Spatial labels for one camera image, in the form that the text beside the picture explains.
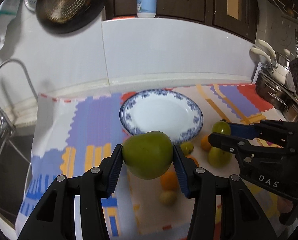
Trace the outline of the small yellow-green fruit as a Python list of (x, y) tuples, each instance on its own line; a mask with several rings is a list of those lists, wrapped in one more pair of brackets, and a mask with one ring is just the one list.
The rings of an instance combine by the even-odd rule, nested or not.
[(175, 191), (163, 191), (159, 196), (159, 201), (165, 206), (172, 206), (177, 201), (177, 193)]

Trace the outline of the large green apple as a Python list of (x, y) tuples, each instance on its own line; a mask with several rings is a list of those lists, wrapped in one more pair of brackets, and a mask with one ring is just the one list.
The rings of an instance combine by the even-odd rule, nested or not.
[(133, 175), (151, 180), (162, 176), (169, 169), (173, 144), (165, 133), (152, 131), (129, 137), (122, 145), (122, 154)]

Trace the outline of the stainless steel pots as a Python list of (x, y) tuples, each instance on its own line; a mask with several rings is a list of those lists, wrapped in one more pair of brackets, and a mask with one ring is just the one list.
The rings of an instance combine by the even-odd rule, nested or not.
[(279, 110), (290, 122), (298, 122), (298, 97), (269, 74), (269, 65), (259, 62), (253, 83), (257, 94)]

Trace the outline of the green apple with stem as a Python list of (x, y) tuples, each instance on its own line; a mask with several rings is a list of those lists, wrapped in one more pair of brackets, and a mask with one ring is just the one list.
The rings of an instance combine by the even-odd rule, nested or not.
[(212, 147), (208, 153), (208, 162), (214, 168), (227, 166), (232, 159), (232, 154), (220, 148)]

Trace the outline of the small orange tangerine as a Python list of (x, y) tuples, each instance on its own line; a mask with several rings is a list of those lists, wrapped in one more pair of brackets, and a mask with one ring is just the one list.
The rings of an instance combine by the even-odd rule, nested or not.
[(209, 152), (212, 148), (212, 146), (210, 145), (210, 142), (208, 140), (208, 137), (209, 137), (208, 135), (205, 135), (201, 139), (201, 149), (204, 150), (205, 152)]

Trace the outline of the small green fruit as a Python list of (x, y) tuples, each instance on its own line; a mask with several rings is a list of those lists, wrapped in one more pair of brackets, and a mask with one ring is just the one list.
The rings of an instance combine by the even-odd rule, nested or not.
[(187, 141), (180, 145), (180, 148), (185, 156), (190, 155), (194, 150), (194, 145), (192, 142)]

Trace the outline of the colourful patterned table mat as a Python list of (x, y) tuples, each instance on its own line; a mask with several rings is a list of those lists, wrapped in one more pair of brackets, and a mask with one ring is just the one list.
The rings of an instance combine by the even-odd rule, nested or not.
[[(263, 119), (282, 120), (283, 115), (260, 98), (255, 86), (195, 85), (177, 87), (176, 91), (191, 98), (204, 115), (201, 132), (193, 139), (193, 156), (199, 164), (217, 176), (239, 172), (235, 159), (224, 168), (209, 165), (208, 155), (200, 143), (213, 124), (227, 119), (239, 124)], [(59, 174), (76, 177), (108, 157), (128, 135), (119, 120), (119, 109), (132, 95), (114, 93), (82, 99), (60, 99), (41, 95), (38, 103), (37, 128), (31, 150), (32, 180), (16, 219), (20, 234), (30, 213)], [(159, 201), (162, 188), (158, 179), (141, 180), (123, 168), (116, 191), (102, 200), (105, 221), (112, 239), (185, 239), (194, 200), (177, 192), (173, 206)]]

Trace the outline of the blue patterned white plate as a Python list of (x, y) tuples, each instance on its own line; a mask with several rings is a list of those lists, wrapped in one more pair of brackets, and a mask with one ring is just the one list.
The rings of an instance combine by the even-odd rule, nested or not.
[(197, 103), (166, 89), (148, 89), (130, 96), (120, 107), (119, 119), (130, 135), (160, 131), (173, 144), (192, 140), (204, 123)]

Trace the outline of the black frying pan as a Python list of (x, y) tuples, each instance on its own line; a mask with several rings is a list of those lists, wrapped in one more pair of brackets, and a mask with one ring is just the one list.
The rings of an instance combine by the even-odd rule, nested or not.
[(54, 34), (67, 34), (92, 22), (107, 0), (37, 0), (36, 15), (43, 28)]

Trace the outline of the white handled utensils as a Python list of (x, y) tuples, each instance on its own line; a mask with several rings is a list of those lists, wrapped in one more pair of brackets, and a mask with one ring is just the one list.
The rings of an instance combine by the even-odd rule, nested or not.
[(275, 68), (277, 68), (278, 64), (289, 69), (290, 59), (289, 57), (292, 53), (284, 48), (283, 53), (279, 53), (273, 49), (273, 47), (264, 40), (258, 39), (258, 45), (253, 46), (250, 49), (251, 52), (257, 55), (261, 55), (267, 59), (267, 61)]

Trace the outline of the dark wooden window frame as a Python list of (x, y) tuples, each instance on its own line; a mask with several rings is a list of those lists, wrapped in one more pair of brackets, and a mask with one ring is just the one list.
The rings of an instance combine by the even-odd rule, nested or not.
[[(108, 0), (106, 19), (135, 16), (142, 4), (137, 0)], [(202, 23), (254, 42), (258, 12), (257, 0), (157, 0), (156, 15)]]

